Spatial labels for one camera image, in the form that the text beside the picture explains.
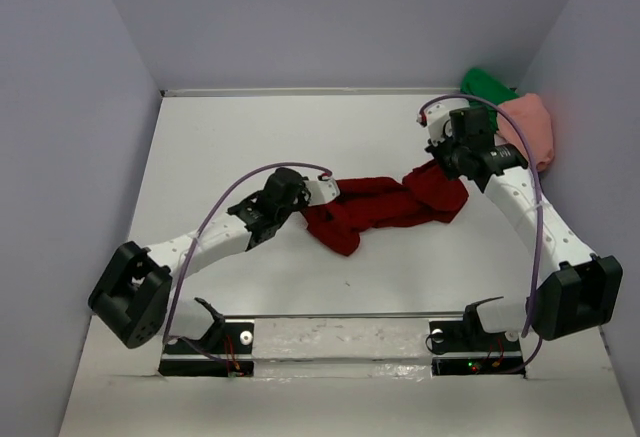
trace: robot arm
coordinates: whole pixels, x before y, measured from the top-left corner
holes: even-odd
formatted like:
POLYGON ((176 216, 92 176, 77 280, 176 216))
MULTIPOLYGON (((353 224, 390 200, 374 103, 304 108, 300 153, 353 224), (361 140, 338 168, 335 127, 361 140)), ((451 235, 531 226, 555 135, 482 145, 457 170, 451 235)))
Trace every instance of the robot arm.
MULTIPOLYGON (((338 186, 329 176, 307 180, 294 170, 277 169, 263 190, 229 208, 204 229, 186 276, 224 257, 253 249, 271 239, 293 212, 326 204, 338 195, 338 186)), ((175 284, 172 275, 179 274, 196 235, 186 233, 144 249, 127 242, 114 253, 89 297, 89 306, 128 348, 146 343, 164 325, 175 284)), ((177 316, 177 335, 199 338, 212 318, 214 324, 222 319, 204 301, 191 303, 190 307, 187 314, 177 316), (203 313, 204 329, 198 324, 203 313)))
MULTIPOLYGON (((427 152, 447 177, 465 176, 502 211, 533 256, 536 199, 528 163, 511 144, 496 145, 484 108, 465 99, 437 103, 418 121, 429 132, 427 152)), ((599 257, 582 242, 542 196, 542 252, 533 328, 545 340, 607 323, 612 316, 622 268, 614 257, 599 257)), ((467 333, 518 331, 526 299, 504 297, 471 304, 467 333)))

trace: red fabric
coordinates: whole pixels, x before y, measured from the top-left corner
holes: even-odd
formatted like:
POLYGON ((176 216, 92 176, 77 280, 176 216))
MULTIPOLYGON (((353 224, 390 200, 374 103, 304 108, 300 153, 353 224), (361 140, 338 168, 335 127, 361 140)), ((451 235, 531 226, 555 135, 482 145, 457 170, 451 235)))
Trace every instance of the red fabric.
POLYGON ((340 196, 302 212, 307 230, 339 254, 349 256, 370 228, 412 227, 432 220, 449 223, 469 194, 435 162, 413 169, 399 184, 391 177, 338 180, 340 196))

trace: pink cloth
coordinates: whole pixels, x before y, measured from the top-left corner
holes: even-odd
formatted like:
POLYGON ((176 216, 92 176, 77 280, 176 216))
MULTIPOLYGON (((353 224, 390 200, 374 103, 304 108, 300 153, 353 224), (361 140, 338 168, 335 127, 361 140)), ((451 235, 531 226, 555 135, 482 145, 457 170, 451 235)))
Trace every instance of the pink cloth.
MULTIPOLYGON (((546 169, 553 160, 553 132, 551 115, 542 104, 537 94, 526 94, 499 105, 516 121, 524 132, 535 157, 536 169, 546 169)), ((498 114, 498 134, 507 142, 515 145, 522 155, 527 157, 522 141, 515 130, 500 114, 498 114)))

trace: white tabletop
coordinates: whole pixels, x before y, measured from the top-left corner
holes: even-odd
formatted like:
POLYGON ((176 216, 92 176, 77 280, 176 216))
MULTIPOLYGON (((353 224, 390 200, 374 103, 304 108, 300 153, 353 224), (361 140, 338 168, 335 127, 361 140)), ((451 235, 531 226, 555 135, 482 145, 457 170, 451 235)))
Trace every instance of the white tabletop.
MULTIPOLYGON (((399 179, 428 158, 415 123, 427 98, 165 99, 131 238, 148 245, 197 227, 230 183, 266 163, 399 179)), ((369 231, 349 258, 324 248, 294 216, 272 241, 190 278, 183 295, 226 314, 462 310, 524 295, 530 257, 500 212, 468 188, 451 224, 369 231)), ((525 353, 534 339, 523 342, 525 353)), ((154 372, 159 350, 155 339, 128 351, 94 318, 61 436, 634 435, 596 330, 545 343, 527 380, 163 378, 154 372)))

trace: dark red towel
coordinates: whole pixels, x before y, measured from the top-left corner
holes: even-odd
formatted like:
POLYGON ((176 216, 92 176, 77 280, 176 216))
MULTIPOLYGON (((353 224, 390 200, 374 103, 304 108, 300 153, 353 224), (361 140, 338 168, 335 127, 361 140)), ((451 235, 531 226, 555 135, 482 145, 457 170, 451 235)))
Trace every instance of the dark red towel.
POLYGON ((338 180, 340 196, 302 212, 307 230, 342 255, 360 244, 372 227, 412 227, 432 220, 449 223, 469 194, 459 180, 447 180, 435 162, 413 169, 399 184, 391 177, 338 180))

